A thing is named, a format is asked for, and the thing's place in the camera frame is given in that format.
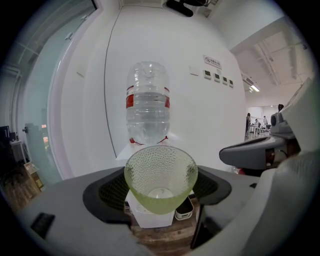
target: white wall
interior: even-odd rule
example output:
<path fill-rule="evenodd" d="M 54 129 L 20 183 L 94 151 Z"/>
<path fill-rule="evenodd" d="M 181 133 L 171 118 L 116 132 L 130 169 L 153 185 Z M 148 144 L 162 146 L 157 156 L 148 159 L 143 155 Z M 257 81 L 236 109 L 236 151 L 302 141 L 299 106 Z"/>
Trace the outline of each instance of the white wall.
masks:
<path fill-rule="evenodd" d="M 222 74 L 234 88 L 204 79 L 203 55 L 221 62 Z M 132 65 L 163 64 L 170 78 L 169 139 L 194 157 L 198 165 L 227 166 L 219 151 L 242 142 L 245 96 L 240 69 L 213 24 L 202 16 L 182 17 L 159 8 L 125 6 L 115 24 L 105 68 L 105 98 L 111 138 L 118 155 L 129 142 L 126 126 L 126 83 Z M 189 74 L 197 67 L 200 76 Z"/>
<path fill-rule="evenodd" d="M 299 84 L 288 84 L 272 87 L 266 91 L 245 92 L 245 103 L 247 108 L 286 105 L 299 88 Z"/>
<path fill-rule="evenodd" d="M 97 0 L 98 14 L 75 46 L 60 104 L 61 131 L 73 176 L 115 166 L 104 102 L 105 56 L 111 28 L 119 13 L 118 0 Z"/>
<path fill-rule="evenodd" d="M 262 116 L 265 116 L 269 125 L 271 125 L 271 116 L 276 112 L 278 112 L 278 105 L 262 107 Z"/>
<path fill-rule="evenodd" d="M 283 16 L 280 8 L 271 0 L 223 0 L 212 21 L 231 50 Z"/>

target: glass door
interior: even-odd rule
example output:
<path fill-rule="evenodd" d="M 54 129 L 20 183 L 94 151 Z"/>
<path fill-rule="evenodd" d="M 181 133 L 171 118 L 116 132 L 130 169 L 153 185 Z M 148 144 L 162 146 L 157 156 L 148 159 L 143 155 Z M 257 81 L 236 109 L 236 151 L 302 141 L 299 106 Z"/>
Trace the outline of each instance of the glass door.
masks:
<path fill-rule="evenodd" d="M 29 74 L 24 95 L 26 145 L 30 161 L 37 167 L 45 186 L 62 180 L 49 144 L 47 105 L 50 85 L 59 61 L 70 43 L 70 35 L 84 19 L 77 16 L 63 25 L 47 40 Z"/>

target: ceiling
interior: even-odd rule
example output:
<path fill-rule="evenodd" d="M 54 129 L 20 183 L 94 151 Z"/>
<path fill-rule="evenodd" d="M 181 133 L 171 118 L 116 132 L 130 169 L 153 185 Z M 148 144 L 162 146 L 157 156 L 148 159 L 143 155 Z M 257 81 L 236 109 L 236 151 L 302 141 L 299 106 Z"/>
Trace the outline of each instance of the ceiling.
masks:
<path fill-rule="evenodd" d="M 235 55 L 240 70 L 261 92 L 276 86 L 302 85 L 314 75 L 311 51 L 287 22 L 281 30 Z M 244 90 L 249 86 L 243 83 Z"/>

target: wooden table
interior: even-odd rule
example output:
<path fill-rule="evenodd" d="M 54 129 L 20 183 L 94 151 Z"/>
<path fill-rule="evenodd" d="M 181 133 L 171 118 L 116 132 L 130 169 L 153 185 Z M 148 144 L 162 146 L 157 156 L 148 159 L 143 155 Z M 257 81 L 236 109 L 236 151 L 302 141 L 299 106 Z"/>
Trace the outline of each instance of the wooden table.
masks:
<path fill-rule="evenodd" d="M 124 212 L 131 217 L 131 231 L 139 243 L 158 256 L 180 256 L 191 251 L 190 244 L 197 226 L 196 212 L 200 205 L 197 198 L 191 202 L 194 210 L 190 218 L 176 220 L 173 217 L 172 225 L 165 227 L 141 228 L 129 207 Z"/>

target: water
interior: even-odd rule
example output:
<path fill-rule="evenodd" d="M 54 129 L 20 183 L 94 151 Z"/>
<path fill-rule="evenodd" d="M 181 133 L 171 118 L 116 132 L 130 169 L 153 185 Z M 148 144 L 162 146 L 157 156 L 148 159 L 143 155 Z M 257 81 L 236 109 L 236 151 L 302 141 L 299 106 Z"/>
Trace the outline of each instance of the water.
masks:
<path fill-rule="evenodd" d="M 165 138 L 170 126 L 166 100 L 162 93 L 134 93 L 133 106 L 126 109 L 126 121 L 130 137 L 135 142 L 155 145 Z"/>
<path fill-rule="evenodd" d="M 148 194 L 148 197 L 159 199 L 172 198 L 173 196 L 169 189 L 162 187 L 155 188 Z"/>

